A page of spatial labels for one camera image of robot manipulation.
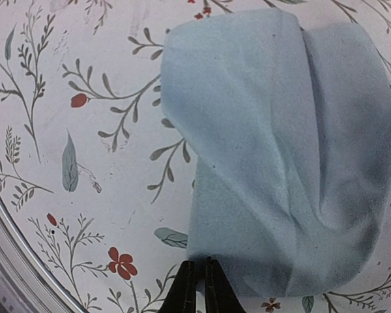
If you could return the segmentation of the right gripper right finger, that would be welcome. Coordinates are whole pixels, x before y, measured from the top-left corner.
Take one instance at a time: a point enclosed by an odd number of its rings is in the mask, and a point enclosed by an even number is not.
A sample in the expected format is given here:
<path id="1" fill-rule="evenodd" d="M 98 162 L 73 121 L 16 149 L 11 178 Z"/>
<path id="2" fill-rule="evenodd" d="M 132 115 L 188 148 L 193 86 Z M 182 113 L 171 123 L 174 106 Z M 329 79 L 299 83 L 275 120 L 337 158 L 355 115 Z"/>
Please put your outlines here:
<path id="1" fill-rule="evenodd" d="M 206 259 L 204 281 L 206 312 L 246 313 L 218 260 Z"/>

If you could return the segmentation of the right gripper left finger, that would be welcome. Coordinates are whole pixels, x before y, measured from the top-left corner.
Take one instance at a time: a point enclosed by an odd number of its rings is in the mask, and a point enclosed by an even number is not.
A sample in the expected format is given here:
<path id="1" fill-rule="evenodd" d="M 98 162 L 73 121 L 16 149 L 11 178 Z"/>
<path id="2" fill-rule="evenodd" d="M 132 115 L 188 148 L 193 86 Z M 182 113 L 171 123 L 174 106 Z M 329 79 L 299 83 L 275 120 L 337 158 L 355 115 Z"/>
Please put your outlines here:
<path id="1" fill-rule="evenodd" d="M 192 261 L 181 263 L 159 313 L 196 312 L 196 270 Z"/>

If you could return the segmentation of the light blue cleaning cloth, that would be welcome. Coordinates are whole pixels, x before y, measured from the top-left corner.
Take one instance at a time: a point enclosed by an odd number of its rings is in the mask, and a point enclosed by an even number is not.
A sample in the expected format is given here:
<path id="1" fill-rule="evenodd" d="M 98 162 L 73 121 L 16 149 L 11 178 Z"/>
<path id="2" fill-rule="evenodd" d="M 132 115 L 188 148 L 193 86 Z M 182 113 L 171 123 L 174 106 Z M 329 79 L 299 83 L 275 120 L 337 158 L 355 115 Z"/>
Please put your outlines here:
<path id="1" fill-rule="evenodd" d="M 277 8 L 166 36 L 165 116 L 198 157 L 187 253 L 241 297 L 317 295 L 370 259 L 391 195 L 391 91 L 366 31 Z"/>

